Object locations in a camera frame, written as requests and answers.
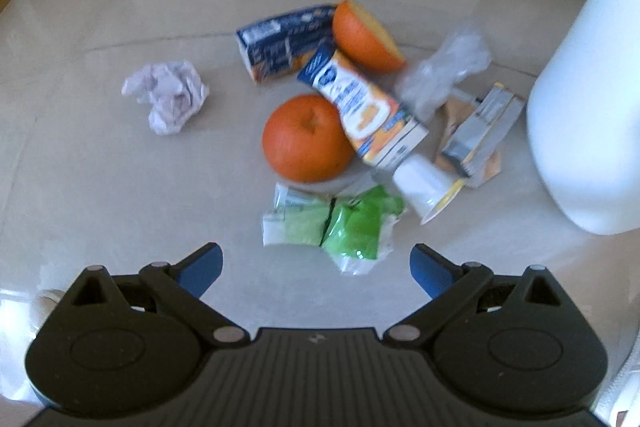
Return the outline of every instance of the orange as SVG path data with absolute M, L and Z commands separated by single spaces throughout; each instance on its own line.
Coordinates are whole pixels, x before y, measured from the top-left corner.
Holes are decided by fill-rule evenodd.
M 335 9 L 334 38 L 355 62 L 376 73 L 400 70 L 406 59 L 382 24 L 354 0 L 341 1 Z
M 300 183 L 335 178 L 355 154 L 338 110 L 316 94 L 296 96 L 273 112 L 264 126 L 262 149 L 274 171 Z

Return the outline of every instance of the plastic cup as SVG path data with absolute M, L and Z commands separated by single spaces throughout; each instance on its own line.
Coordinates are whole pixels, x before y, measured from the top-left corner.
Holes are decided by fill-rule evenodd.
M 422 225 L 437 216 L 465 184 L 418 154 L 404 160 L 394 172 L 393 179 L 404 198 L 422 218 Z

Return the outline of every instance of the orange half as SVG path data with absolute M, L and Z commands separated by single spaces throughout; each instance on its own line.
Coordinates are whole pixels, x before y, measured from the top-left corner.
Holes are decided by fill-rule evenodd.
M 406 59 L 382 24 L 354 0 L 341 1 L 335 9 L 334 38 L 355 62 L 376 73 L 400 70 Z

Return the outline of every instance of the large white plastic bottle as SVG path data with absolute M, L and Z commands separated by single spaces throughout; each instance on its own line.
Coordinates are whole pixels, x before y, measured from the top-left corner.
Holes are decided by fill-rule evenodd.
M 599 234 L 640 227 L 640 0 L 587 0 L 533 87 L 527 122 L 569 219 Z

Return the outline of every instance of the floor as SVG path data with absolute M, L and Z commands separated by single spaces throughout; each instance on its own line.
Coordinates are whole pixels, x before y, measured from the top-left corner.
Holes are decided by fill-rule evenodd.
M 27 302 L 65 288 L 89 264 L 135 273 L 175 262 L 207 241 L 225 250 L 204 300 L 252 333 L 260 326 L 382 331 L 427 302 L 408 254 L 425 242 L 456 263 L 501 273 L 550 267 L 620 365 L 638 325 L 640 233 L 596 237 L 572 225 L 536 174 L 521 119 L 505 141 L 504 171 L 463 191 L 421 227 L 396 225 L 396 249 L 366 277 L 338 274 L 314 248 L 263 248 L 260 216 L 276 176 L 262 159 L 270 112 L 305 86 L 256 87 L 233 31 L 257 18 L 337 0 L 13 0 L 0 14 L 0 394 L 28 396 L 21 357 Z M 584 0 L 359 0 L 411 56 L 428 54 L 462 19 L 486 29 L 491 68 L 526 95 Z M 148 129 L 146 107 L 120 95 L 146 63 L 186 58 L 210 87 L 177 136 Z M 421 146 L 433 148 L 439 132 Z M 354 179 L 354 164 L 337 184 Z M 33 412 L 4 406 L 8 425 Z

